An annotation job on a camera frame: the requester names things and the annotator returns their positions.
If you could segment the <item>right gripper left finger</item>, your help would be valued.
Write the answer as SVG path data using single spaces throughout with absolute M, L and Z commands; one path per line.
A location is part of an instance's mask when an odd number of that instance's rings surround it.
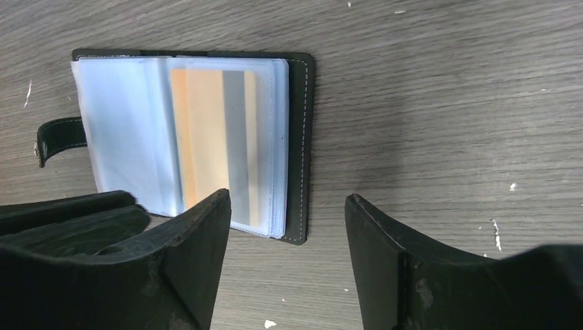
M 220 189 L 97 254 L 1 243 L 1 328 L 209 329 L 230 217 Z

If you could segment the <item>gold card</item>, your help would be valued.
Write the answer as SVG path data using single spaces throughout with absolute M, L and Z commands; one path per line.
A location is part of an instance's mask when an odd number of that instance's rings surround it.
M 234 220 L 260 226 L 255 73 L 172 69 L 170 85 L 185 207 L 228 188 Z

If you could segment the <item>black leather card holder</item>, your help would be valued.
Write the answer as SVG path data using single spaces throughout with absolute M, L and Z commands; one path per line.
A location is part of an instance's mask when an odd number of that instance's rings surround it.
M 173 217 L 231 194 L 231 228 L 307 240 L 315 58 L 305 52 L 78 48 L 80 115 L 42 124 L 40 166 L 87 148 L 99 192 Z

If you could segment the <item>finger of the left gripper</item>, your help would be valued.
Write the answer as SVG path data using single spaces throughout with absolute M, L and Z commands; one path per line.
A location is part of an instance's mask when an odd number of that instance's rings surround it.
M 150 215 L 121 190 L 1 207 L 1 243 L 47 256 L 97 254 L 140 234 Z

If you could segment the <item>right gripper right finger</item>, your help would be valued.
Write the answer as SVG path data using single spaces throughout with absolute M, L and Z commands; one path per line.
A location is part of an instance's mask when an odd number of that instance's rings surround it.
M 581 329 L 582 246 L 496 260 L 422 234 L 353 194 L 345 223 L 365 329 Z

